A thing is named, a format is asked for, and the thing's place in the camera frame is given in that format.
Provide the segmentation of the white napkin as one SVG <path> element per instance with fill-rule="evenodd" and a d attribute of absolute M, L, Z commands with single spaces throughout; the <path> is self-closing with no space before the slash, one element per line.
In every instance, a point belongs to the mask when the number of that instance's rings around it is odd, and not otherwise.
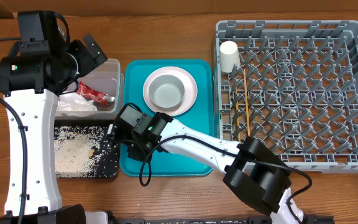
<path fill-rule="evenodd" d="M 59 96 L 57 111 L 96 111 L 93 103 L 77 93 L 67 93 Z"/>

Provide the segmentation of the wooden chopstick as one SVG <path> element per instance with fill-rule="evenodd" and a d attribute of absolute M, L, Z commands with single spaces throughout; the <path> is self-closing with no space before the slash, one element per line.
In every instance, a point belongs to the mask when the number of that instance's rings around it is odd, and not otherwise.
<path fill-rule="evenodd" d="M 237 101 L 236 101 L 236 112 L 239 112 L 239 100 L 240 100 L 240 97 L 238 97 L 238 90 L 237 90 L 238 86 L 236 87 L 235 89 L 235 93 L 236 93 L 236 97 L 237 97 Z M 241 113 L 239 114 L 239 116 L 236 118 L 236 123 L 237 123 L 237 129 L 236 129 L 236 132 L 237 132 L 237 140 L 239 142 L 241 142 L 241 121 L 239 120 L 239 117 L 240 117 Z"/>
<path fill-rule="evenodd" d="M 247 77 L 246 77 L 246 69 L 243 68 L 244 75 L 244 98 L 246 103 L 246 121 L 247 121 L 247 137 L 251 137 L 250 134 L 250 118 L 249 118 L 249 104 L 248 104 L 248 91 L 247 91 Z"/>

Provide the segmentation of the pale green cup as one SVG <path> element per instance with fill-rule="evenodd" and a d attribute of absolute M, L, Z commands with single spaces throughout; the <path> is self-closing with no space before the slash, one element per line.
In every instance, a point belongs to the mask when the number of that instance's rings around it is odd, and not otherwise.
<path fill-rule="evenodd" d="M 234 67 L 241 66 L 239 49 L 235 42 L 228 40 L 219 47 L 219 62 L 222 72 L 230 73 Z"/>

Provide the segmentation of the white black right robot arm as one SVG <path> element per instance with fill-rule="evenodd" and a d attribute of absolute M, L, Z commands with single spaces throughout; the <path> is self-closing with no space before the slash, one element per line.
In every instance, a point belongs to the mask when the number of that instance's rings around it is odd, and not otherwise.
<path fill-rule="evenodd" d="M 272 223 L 306 223 L 307 216 L 294 202 L 300 191 L 291 191 L 290 175 L 304 172 L 287 166 L 264 143 L 248 137 L 226 141 L 195 131 L 172 116 L 143 113 L 127 103 L 108 130 L 112 142 L 133 148 L 130 154 L 142 166 L 150 166 L 154 152 L 167 152 L 194 159 L 223 175 L 236 197 L 270 217 Z"/>

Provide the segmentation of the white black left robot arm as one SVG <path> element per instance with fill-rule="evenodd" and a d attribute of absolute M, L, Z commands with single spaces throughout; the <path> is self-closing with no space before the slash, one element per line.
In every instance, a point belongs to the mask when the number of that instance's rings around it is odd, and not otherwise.
<path fill-rule="evenodd" d="M 108 212 L 63 206 L 55 173 L 58 97 L 106 61 L 92 36 L 71 40 L 53 11 L 17 16 L 20 39 L 0 62 L 0 103 L 7 110 L 10 178 L 0 223 L 112 223 Z"/>

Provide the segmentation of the red snack wrapper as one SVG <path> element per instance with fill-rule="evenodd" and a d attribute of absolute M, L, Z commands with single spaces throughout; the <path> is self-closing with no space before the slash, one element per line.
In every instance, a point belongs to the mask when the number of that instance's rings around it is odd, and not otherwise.
<path fill-rule="evenodd" d="M 88 85 L 84 84 L 82 81 L 79 81 L 78 83 L 77 94 L 104 106 L 107 106 L 109 103 L 112 103 L 115 100 L 114 96 L 96 91 L 90 88 Z"/>

